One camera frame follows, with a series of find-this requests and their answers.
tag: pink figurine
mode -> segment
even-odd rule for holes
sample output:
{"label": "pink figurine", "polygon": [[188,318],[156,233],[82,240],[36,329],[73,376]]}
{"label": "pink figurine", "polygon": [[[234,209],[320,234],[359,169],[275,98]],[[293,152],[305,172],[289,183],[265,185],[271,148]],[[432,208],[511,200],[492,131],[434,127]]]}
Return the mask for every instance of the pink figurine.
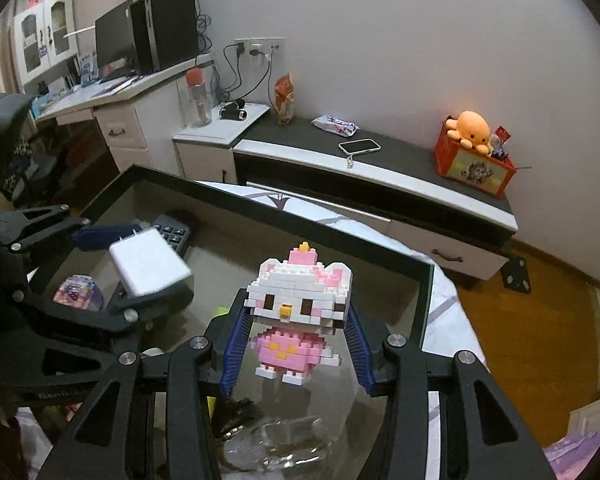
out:
{"label": "pink figurine", "polygon": [[254,321],[271,326],[252,338],[260,366],[256,375],[304,384],[315,365],[340,366],[340,355],[322,338],[344,328],[349,313],[352,274],[342,263],[325,267],[307,242],[292,249],[289,259],[275,258],[260,266],[258,279],[247,287],[244,306]]}

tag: phone screen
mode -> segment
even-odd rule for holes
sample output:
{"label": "phone screen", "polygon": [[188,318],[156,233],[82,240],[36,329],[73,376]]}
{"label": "phone screen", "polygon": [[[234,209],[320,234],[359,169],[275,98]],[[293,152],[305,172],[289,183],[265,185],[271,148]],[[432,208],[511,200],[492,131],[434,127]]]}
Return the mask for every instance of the phone screen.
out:
{"label": "phone screen", "polygon": [[380,146],[370,139],[352,140],[351,142],[343,142],[342,149],[347,153],[366,152],[367,150],[378,150]]}

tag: drawer handle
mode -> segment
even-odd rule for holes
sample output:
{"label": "drawer handle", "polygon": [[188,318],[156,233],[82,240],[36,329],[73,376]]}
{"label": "drawer handle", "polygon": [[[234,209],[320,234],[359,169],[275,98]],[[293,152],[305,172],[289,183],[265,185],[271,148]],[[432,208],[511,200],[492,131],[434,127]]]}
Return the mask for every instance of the drawer handle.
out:
{"label": "drawer handle", "polygon": [[440,258],[442,258],[443,260],[446,260],[448,262],[459,262],[459,263],[464,262],[464,258],[462,256],[455,256],[453,258],[450,258],[449,256],[445,256],[444,254],[442,254],[437,249],[433,249],[431,252],[436,254],[437,256],[440,256]]}

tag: cabinet drawer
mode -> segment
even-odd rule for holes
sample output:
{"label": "cabinet drawer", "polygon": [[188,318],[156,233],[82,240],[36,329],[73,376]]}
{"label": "cabinet drawer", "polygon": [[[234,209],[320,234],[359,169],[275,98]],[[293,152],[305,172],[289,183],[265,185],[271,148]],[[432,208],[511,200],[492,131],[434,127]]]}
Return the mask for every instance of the cabinet drawer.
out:
{"label": "cabinet drawer", "polygon": [[113,160],[116,161],[118,169],[125,171],[132,164],[140,164],[152,168],[154,166],[151,160],[151,154],[148,149],[140,150],[138,148],[110,148]]}
{"label": "cabinet drawer", "polygon": [[488,280],[506,262],[506,256],[491,253],[470,244],[426,229],[392,220],[387,235],[407,247],[420,251],[440,267]]}
{"label": "cabinet drawer", "polygon": [[276,187],[264,186],[263,184],[254,184],[253,182],[247,182],[247,186],[257,187],[258,189],[263,189],[265,191],[273,191],[275,193],[283,193],[285,195],[301,198],[302,200],[306,200],[307,202],[311,202],[316,205],[321,205],[322,207],[325,207],[338,214],[346,216],[347,218],[351,218],[352,220],[357,220],[360,223],[366,224],[369,227],[383,234],[386,234],[387,229],[389,228],[389,224],[391,223],[391,220],[389,220],[388,218],[373,215],[365,211],[360,211],[359,209],[353,209],[340,204],[329,202],[328,200],[321,200],[318,198],[313,198],[311,196],[303,195],[292,191],[286,191],[285,189],[279,189]]}
{"label": "cabinet drawer", "polygon": [[190,142],[176,142],[184,175],[189,180],[237,184],[234,150]]}
{"label": "cabinet drawer", "polygon": [[136,111],[130,105],[105,106],[95,111],[107,146],[146,148]]}

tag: red toy box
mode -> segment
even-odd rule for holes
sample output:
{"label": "red toy box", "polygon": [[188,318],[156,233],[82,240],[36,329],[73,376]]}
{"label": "red toy box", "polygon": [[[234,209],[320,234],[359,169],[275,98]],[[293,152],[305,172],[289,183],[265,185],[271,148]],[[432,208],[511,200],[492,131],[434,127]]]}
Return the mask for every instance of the red toy box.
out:
{"label": "red toy box", "polygon": [[510,158],[500,161],[491,156],[481,155],[475,150],[468,150],[446,134],[448,129],[443,122],[434,149],[438,173],[489,194],[502,196],[509,180],[516,174],[516,167]]}

